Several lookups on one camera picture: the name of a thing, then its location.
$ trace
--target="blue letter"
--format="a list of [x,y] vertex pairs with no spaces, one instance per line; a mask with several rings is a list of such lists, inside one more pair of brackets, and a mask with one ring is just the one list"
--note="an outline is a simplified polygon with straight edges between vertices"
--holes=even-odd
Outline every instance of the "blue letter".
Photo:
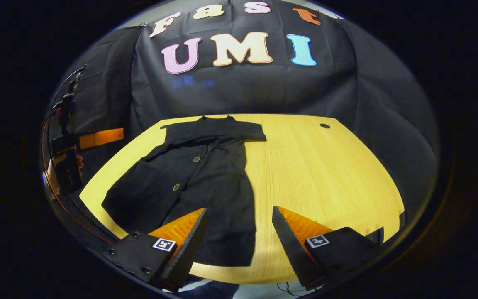
[[317,62],[311,57],[309,42],[311,39],[307,36],[288,34],[287,38],[293,42],[294,58],[291,61],[300,66],[316,66]]

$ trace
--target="black shirt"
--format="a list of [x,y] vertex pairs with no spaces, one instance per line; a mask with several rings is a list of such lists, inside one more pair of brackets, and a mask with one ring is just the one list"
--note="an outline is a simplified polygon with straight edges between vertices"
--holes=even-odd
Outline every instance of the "black shirt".
[[256,224],[244,141],[266,140],[261,125],[201,117],[166,129],[165,142],[114,183],[102,206],[123,229],[145,233],[207,208],[210,223],[195,261],[250,265]]

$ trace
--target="wooden table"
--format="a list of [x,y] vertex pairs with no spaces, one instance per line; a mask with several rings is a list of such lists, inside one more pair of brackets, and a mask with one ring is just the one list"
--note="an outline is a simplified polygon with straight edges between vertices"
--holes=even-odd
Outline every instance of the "wooden table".
[[[246,174],[254,189],[256,247],[249,267],[194,263],[191,274],[236,284],[297,280],[272,225],[272,207],[281,206],[331,229],[349,226],[366,236],[384,227],[385,241],[400,226],[404,211],[396,185],[381,162],[334,118],[292,114],[223,114],[259,123],[266,142],[246,141]],[[127,235],[102,208],[106,191],[136,161],[163,144],[162,125],[200,117],[162,120],[144,131],[106,163],[80,197],[116,236]],[[321,123],[330,128],[321,127]]]

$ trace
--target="hand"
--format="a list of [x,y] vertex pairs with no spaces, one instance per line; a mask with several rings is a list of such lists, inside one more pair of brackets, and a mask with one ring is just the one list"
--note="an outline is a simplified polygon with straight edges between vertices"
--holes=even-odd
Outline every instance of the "hand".
[[[60,194],[60,185],[59,185],[58,179],[56,178],[54,165],[59,164],[61,161],[64,161],[64,159],[66,159],[65,152],[59,155],[53,156],[53,158],[49,161],[49,167],[47,168],[47,176],[49,178],[51,188],[53,189],[53,192],[56,195]],[[83,168],[84,162],[82,161],[82,156],[77,156],[76,160],[78,163],[78,168]]]

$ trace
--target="red cable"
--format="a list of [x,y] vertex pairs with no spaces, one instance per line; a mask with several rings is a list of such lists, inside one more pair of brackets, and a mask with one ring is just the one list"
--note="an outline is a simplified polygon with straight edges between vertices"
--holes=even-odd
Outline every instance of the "red cable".
[[[47,171],[47,163],[45,162],[45,155],[44,155],[44,136],[45,136],[45,129],[47,127],[47,124],[49,123],[49,120],[51,119],[51,115],[47,118],[47,121],[45,122],[45,125],[44,125],[44,132],[41,136],[41,157],[42,157],[42,160],[44,161],[44,169],[45,169],[45,174],[46,174],[46,177],[47,177],[47,180],[49,181],[49,186],[51,187],[53,184],[51,183],[51,178],[49,178],[49,174],[48,174],[48,171]],[[59,204],[60,206],[64,209],[64,211],[78,224],[80,225],[82,228],[86,229],[87,231],[89,231],[90,233],[92,233],[95,237],[103,240],[104,242],[110,244],[110,245],[113,245],[114,243],[106,240],[105,238],[97,235],[94,231],[92,231],[91,229],[89,229],[88,227],[84,226],[82,223],[80,223],[80,221],[78,221],[78,219],[76,219],[72,214],[70,214],[70,212],[68,211],[68,209],[66,209],[66,207],[62,204],[62,202],[60,201],[60,198],[59,196],[55,193],[55,191],[53,190],[53,188],[51,188],[51,190],[53,191],[53,194],[55,195],[56,199],[59,201]]]

